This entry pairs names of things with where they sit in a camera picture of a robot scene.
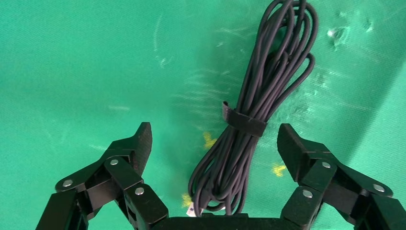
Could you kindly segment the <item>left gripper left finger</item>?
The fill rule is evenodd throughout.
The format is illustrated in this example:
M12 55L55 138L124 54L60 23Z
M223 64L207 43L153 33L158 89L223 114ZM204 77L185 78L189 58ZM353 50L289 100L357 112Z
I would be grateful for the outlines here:
M150 230L169 216L142 178L151 149L151 124L142 122L133 136L113 141L97 161L61 179L55 189L75 191L86 220L115 202L135 230Z

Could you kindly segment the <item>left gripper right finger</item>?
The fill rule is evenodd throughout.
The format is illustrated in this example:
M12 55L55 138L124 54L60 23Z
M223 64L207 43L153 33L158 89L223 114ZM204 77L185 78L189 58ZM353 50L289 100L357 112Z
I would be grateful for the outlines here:
M356 230L394 227L393 191L341 163L322 143L299 136L290 124L281 124L278 152L298 187L281 212L289 230L308 230L322 206L332 206Z

